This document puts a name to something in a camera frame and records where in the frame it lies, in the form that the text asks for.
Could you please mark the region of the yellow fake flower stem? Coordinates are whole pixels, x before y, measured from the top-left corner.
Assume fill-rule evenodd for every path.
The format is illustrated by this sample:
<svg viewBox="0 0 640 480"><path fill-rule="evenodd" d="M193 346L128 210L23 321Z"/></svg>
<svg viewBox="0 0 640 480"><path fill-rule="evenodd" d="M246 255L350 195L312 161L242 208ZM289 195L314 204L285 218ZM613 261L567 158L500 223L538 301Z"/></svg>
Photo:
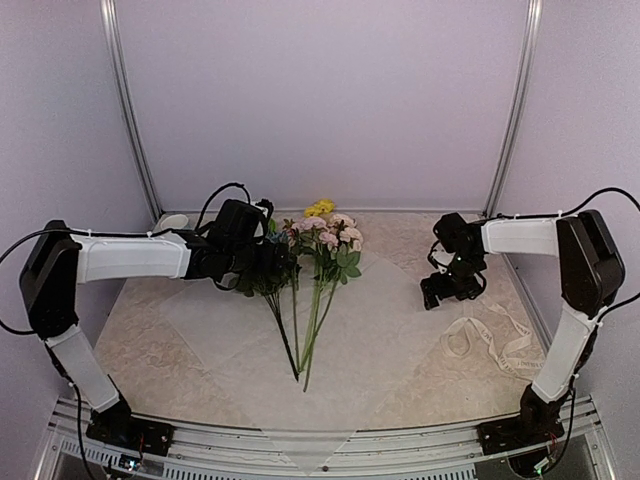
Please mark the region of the yellow fake flower stem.
<svg viewBox="0 0 640 480"><path fill-rule="evenodd" d="M305 217L321 217L332 213L335 209L335 203L328 198L323 198L316 201L311 206L307 207L304 211Z"/></svg>

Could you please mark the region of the pink fake flower bunch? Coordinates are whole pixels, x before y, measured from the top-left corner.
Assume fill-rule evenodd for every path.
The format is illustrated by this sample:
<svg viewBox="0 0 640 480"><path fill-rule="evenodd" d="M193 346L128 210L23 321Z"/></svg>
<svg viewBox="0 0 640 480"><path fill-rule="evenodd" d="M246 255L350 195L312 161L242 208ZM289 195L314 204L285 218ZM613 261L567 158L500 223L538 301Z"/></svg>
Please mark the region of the pink fake flower bunch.
<svg viewBox="0 0 640 480"><path fill-rule="evenodd" d="M359 263L364 238L356 220L341 213L286 219L284 232L294 258L312 261L309 317L303 346L296 349L297 369L304 375L303 388L308 389L317 339L337 287L362 275Z"/></svg>

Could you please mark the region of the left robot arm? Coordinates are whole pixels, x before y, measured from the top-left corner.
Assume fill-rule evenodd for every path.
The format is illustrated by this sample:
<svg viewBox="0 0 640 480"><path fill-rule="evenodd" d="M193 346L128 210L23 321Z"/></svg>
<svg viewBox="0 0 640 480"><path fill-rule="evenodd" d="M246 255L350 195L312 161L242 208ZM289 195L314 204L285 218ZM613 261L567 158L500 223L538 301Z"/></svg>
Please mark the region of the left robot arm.
<svg viewBox="0 0 640 480"><path fill-rule="evenodd" d="M272 213L267 200L227 200L214 220L193 229L98 233L52 220L34 234L37 242L19 276L20 291L31 330L60 375L90 407L86 437L140 456L165 457L174 428L133 414L80 327L77 287L151 277L210 280L219 289L228 275L238 282L272 280L290 263L288 245L269 232Z"/></svg>

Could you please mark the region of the blue fake flower bunch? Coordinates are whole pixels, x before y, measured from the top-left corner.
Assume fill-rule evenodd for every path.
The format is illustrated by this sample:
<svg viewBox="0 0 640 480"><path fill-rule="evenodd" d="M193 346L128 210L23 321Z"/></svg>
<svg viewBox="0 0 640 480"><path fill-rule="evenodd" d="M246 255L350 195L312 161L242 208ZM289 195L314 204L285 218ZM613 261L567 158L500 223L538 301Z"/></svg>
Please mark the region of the blue fake flower bunch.
<svg viewBox="0 0 640 480"><path fill-rule="evenodd" d="M287 243L289 245L289 236L285 232L270 233L267 235L266 239L262 243L264 242L272 242L272 243L280 242L280 243ZM238 284L235 287L235 289L247 298L259 296L265 300L265 302L269 307L269 310L271 311L276 321L276 325L278 327L280 338L282 340L293 377L296 381L298 381L299 370L298 370L298 367L296 366L296 360L294 359L294 355L292 353L289 339L285 330L284 319L283 319L283 309L281 304L282 291L286 286L288 286L291 283L293 273L296 272L296 268L297 268L297 257L294 254L292 254L292 256L293 256L292 269L288 279L285 280L284 282L273 283L261 277L260 275L257 274L257 264L256 264L251 270L243 273L240 276Z"/></svg>

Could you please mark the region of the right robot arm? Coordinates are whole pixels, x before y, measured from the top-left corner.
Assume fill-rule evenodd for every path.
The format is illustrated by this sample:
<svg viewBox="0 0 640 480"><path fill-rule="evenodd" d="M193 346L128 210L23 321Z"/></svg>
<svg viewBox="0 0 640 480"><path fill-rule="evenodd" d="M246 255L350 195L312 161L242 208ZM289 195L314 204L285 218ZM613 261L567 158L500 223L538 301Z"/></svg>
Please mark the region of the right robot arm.
<svg viewBox="0 0 640 480"><path fill-rule="evenodd" d="M593 350L599 318L612 308L625 279L625 266L601 213L474 222L449 213L435 223L433 233L428 261L435 271L420 283L428 310L447 298L464 301L481 295L489 254L558 259L562 310L546 360L525 388L518 414L484 422L477 430L486 455L562 437L561 408Z"/></svg>

